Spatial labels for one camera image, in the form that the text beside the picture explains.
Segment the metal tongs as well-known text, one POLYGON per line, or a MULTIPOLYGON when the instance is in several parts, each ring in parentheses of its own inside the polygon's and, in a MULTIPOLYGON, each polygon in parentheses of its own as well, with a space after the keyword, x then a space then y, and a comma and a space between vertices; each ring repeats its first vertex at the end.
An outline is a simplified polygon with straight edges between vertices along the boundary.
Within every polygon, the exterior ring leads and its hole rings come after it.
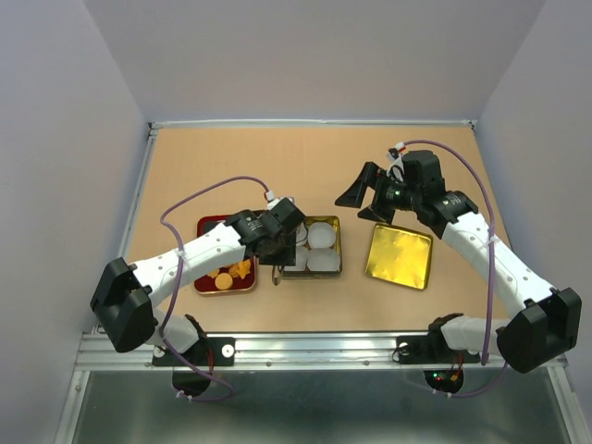
POLYGON ((278 286, 283 278, 285 267, 283 265, 274 265, 272 267, 272 283, 274 286, 278 286))

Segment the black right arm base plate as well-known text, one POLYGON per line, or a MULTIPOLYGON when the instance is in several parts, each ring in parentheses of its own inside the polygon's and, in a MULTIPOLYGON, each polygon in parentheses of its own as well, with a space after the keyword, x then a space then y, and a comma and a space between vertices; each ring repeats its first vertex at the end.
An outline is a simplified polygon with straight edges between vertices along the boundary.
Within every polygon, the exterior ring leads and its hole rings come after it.
POLYGON ((439 334, 406 335, 396 338, 396 346, 391 354, 398 364, 477 364, 478 352, 451 349, 439 334))

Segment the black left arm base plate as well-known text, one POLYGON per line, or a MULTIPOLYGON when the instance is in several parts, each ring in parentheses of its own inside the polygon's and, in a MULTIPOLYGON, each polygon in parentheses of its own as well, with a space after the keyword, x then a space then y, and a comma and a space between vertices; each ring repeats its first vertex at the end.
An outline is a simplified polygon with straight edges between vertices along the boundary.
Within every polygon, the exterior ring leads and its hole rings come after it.
MULTIPOLYGON (((234 365, 236 340, 233 337, 209 337, 199 339, 188 350, 181 354, 189 363, 206 367, 230 367, 234 365)), ((169 350, 159 356, 153 353, 152 365, 156 367, 174 367, 181 361, 169 350)))

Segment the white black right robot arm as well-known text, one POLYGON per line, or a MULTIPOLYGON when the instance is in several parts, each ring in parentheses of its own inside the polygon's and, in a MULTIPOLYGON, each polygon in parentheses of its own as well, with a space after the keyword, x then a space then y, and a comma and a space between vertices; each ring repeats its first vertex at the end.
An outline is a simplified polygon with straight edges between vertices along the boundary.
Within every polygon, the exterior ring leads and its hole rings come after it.
POLYGON ((406 147, 402 142, 389 149, 387 168, 365 163, 335 204, 386 224, 398 211, 414 213, 487 283, 485 318, 440 317, 418 344, 408 345, 409 353, 446 361, 470 352, 483 363, 495 354, 525 374, 573 349, 582 312, 577 292, 537 275, 497 236, 494 216, 483 216, 465 193, 448 190, 433 152, 406 147))

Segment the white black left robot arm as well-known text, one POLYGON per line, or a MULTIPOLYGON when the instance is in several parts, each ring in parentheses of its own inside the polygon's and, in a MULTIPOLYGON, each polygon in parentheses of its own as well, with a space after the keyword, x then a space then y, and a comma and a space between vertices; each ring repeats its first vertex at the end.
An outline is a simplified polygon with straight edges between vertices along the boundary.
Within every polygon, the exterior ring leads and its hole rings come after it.
POLYGON ((195 240, 156 257, 110 261, 90 307, 117 352, 144 344, 173 348, 185 364, 205 356, 206 343, 190 315, 166 315, 159 305, 174 292, 222 268, 255 257, 262 265, 293 265, 304 213, 288 198, 266 210, 243 210, 195 240))

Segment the black round cookie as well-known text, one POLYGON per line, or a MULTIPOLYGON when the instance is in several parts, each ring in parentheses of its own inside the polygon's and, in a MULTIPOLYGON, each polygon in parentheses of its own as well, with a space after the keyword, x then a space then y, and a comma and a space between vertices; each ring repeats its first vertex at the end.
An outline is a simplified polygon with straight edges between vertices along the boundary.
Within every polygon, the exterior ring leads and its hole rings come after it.
POLYGON ((214 229, 219 224, 220 224, 220 221, 215 221, 215 220, 205 221, 202 225, 202 233, 203 234, 208 233, 209 231, 214 229))

